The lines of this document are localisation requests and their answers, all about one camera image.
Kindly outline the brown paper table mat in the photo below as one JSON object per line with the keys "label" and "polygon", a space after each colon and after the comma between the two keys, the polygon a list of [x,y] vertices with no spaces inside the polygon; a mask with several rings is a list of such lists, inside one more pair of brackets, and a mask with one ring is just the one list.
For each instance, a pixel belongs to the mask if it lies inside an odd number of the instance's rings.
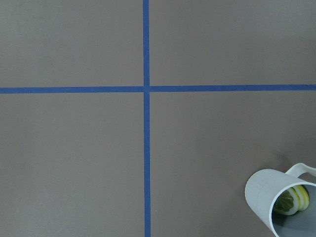
{"label": "brown paper table mat", "polygon": [[3,237],[270,237],[256,171],[316,164],[313,0],[3,0]]}

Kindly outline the white ribbed mug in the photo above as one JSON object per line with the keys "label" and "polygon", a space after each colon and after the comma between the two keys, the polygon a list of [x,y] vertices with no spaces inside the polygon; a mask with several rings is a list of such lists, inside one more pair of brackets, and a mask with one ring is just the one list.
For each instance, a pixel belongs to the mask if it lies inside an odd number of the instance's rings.
{"label": "white ribbed mug", "polygon": [[[263,169],[254,173],[245,186],[245,199],[252,211],[276,237],[314,237],[316,235],[316,185],[300,179],[304,173],[315,175],[316,170],[303,163],[292,166],[285,173]],[[282,192],[303,185],[310,197],[305,211],[286,216],[273,211],[276,199]]]}

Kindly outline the yellow lemon slice toy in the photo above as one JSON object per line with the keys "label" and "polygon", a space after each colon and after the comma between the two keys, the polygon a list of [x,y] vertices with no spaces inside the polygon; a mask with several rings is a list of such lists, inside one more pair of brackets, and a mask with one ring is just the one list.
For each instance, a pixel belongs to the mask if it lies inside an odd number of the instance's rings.
{"label": "yellow lemon slice toy", "polygon": [[310,197],[303,185],[288,188],[276,199],[273,211],[281,215],[294,215],[305,211],[310,205]]}

